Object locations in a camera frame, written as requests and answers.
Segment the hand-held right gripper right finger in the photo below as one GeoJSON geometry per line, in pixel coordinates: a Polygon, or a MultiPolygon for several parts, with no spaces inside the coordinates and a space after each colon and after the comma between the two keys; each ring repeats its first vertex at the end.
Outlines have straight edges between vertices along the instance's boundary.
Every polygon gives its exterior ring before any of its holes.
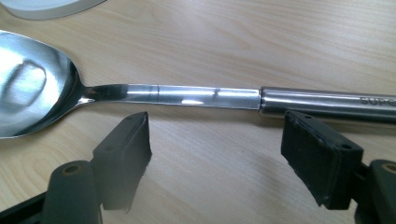
{"type": "Polygon", "coordinates": [[[362,162],[363,149],[312,116],[285,113],[281,155],[319,206],[347,210],[356,224],[396,224],[396,161],[362,162]]]}

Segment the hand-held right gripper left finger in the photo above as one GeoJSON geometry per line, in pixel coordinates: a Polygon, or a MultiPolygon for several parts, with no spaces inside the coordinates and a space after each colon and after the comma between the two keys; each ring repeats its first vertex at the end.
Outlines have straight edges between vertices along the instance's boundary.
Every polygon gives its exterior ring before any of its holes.
{"type": "Polygon", "coordinates": [[[71,161],[52,172],[42,224],[103,224],[102,210],[129,211],[150,158],[149,114],[123,119],[91,161],[71,161]]]}

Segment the large stainless steel spoon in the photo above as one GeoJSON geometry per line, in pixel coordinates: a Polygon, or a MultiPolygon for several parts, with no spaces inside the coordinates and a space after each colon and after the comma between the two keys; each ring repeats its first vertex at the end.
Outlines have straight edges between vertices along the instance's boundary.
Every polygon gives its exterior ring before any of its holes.
{"type": "Polygon", "coordinates": [[[288,110],[325,119],[396,124],[396,96],[262,87],[111,84],[87,87],[63,52],[33,38],[0,30],[0,139],[36,133],[69,111],[97,103],[185,105],[288,110]]]}

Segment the white plate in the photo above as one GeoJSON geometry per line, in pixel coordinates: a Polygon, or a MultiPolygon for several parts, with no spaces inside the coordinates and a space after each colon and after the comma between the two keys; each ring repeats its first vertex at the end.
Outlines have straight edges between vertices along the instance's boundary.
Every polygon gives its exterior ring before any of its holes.
{"type": "Polygon", "coordinates": [[[73,15],[106,0],[0,0],[12,15],[27,20],[48,20],[73,15]]]}

